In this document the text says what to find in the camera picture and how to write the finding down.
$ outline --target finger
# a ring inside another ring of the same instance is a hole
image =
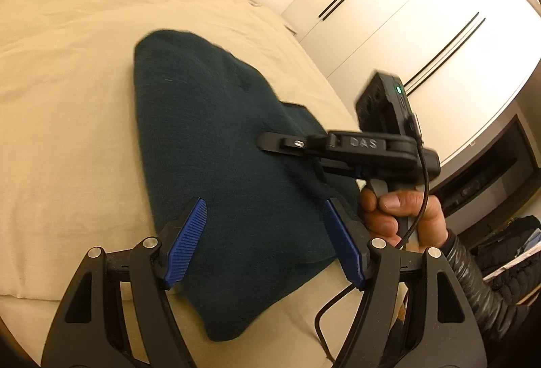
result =
[[[398,232],[398,222],[393,216],[382,213],[380,210],[362,215],[364,225],[373,232],[383,236],[393,236]]]
[[[366,212],[372,212],[376,209],[378,199],[376,198],[374,191],[369,190],[366,186],[361,190],[359,195],[359,204],[361,208]]]
[[[448,233],[443,212],[438,217],[423,217],[417,227],[420,246],[442,247],[447,241]]]
[[[383,240],[385,240],[387,243],[389,243],[393,247],[395,247],[399,243],[399,241],[401,240],[401,238],[399,236],[397,236],[397,235],[383,236],[383,235],[380,235],[377,232],[373,232],[371,230],[369,230],[369,232],[370,232],[370,235],[371,235],[372,238],[383,238]]]
[[[396,191],[385,194],[379,199],[379,207],[393,216],[416,216],[423,204],[423,193],[420,191]],[[437,218],[442,213],[442,206],[434,195],[428,196],[425,219]]]

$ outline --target bed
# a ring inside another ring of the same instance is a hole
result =
[[[154,234],[132,78],[135,44],[161,28],[230,51],[326,129],[357,129],[285,21],[255,0],[0,0],[0,316],[38,362],[85,252],[131,248]],[[170,302],[199,367],[314,368],[331,365],[314,316],[347,284],[333,263],[220,343],[186,301]],[[144,360],[128,289],[123,297],[134,355]],[[359,300],[350,293],[323,319],[334,354]]]

